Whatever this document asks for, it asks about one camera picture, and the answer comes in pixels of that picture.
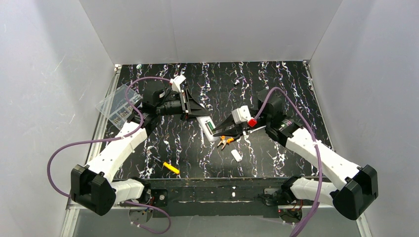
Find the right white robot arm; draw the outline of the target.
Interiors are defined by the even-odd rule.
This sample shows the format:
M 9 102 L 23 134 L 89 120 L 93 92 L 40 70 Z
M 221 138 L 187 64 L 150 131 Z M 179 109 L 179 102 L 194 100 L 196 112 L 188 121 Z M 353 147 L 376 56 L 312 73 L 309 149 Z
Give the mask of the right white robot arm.
M 272 194 L 264 194 L 267 204 L 311 200 L 333 206 L 342 216 L 358 219 L 378 197 L 377 171 L 361 167 L 341 157 L 317 140 L 311 131 L 285 113 L 285 96 L 264 89 L 257 95 L 257 109 L 241 106 L 217 125 L 209 126 L 213 137 L 229 144 L 250 130 L 264 128 L 273 141 L 300 155 L 326 175 L 327 182 L 293 176 Z

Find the white remote control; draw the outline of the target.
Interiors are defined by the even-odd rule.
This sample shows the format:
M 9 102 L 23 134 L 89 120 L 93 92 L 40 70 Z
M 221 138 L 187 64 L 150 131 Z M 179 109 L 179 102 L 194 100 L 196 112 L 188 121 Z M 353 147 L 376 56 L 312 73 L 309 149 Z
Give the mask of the white remote control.
M 198 123 L 199 123 L 199 125 L 200 125 L 201 129 L 203 130 L 203 133 L 205 134 L 205 136 L 206 136 L 207 140 L 208 140 L 209 142 L 215 142 L 215 141 L 217 140 L 217 137 L 214 137 L 214 136 L 213 136 L 213 133 L 210 133 L 210 132 L 208 131 L 208 129 L 207 129 L 207 127 L 206 127 L 206 125 L 205 125 L 205 123 L 206 123 L 207 121 L 212 121 L 212 118 L 211 118 L 210 116 L 209 116 L 209 117 L 199 117 L 199 118 L 197 118 L 197 121 L 198 121 Z

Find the white battery cover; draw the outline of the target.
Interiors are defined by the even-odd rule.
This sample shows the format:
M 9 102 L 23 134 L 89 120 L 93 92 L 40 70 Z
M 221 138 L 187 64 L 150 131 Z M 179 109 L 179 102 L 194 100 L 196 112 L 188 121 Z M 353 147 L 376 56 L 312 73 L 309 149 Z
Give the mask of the white battery cover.
M 233 158 L 236 162 L 241 162 L 242 161 L 242 159 L 243 159 L 242 155 L 237 150 L 232 150 L 231 154 L 232 154 L 232 156 L 233 156 Z

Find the small green capped battery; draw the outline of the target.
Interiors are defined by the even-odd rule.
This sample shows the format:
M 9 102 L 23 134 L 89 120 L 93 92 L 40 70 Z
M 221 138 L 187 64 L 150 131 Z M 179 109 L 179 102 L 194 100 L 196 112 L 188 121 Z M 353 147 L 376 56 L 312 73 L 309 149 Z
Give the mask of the small green capped battery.
M 208 131 L 209 131 L 210 133 L 213 133 L 213 124 L 212 124 L 212 121 L 207 121 L 207 122 L 205 123 L 205 125 L 206 125 L 206 127 L 207 127 Z

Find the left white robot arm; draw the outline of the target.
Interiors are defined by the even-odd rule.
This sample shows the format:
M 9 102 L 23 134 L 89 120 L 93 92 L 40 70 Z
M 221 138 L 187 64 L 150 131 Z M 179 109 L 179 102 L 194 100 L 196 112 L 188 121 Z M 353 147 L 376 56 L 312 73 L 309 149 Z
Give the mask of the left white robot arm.
M 213 128 L 209 110 L 180 83 L 172 81 L 170 87 L 165 87 L 155 80 L 148 83 L 144 92 L 117 137 L 86 165 L 76 165 L 71 171 L 71 200 L 100 216 L 120 202 L 147 202 L 149 183 L 141 178 L 115 182 L 114 176 L 164 116 L 180 115 L 185 120 L 196 119 L 206 130 Z

